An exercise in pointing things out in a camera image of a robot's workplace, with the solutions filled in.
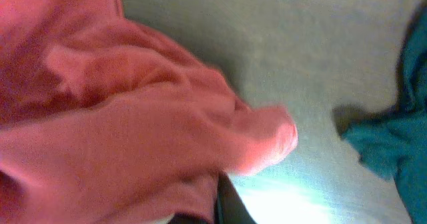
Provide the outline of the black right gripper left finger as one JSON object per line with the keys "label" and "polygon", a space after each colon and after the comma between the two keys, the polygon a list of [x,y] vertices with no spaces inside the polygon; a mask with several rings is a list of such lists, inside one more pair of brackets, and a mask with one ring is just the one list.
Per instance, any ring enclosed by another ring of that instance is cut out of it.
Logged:
{"label": "black right gripper left finger", "polygon": [[167,224],[208,224],[208,222],[198,217],[176,214]]}

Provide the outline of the orange t-shirt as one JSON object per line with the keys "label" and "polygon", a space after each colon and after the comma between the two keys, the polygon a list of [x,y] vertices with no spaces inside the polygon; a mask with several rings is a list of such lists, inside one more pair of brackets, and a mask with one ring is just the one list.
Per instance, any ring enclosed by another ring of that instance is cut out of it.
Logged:
{"label": "orange t-shirt", "polygon": [[1,0],[2,223],[213,223],[221,174],[297,142],[121,0]]}

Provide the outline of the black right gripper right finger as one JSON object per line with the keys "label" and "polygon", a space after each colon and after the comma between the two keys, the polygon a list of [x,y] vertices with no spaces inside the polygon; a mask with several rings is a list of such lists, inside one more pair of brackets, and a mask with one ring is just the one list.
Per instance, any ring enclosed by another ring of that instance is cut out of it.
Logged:
{"label": "black right gripper right finger", "polygon": [[256,224],[226,174],[218,179],[216,224]]}

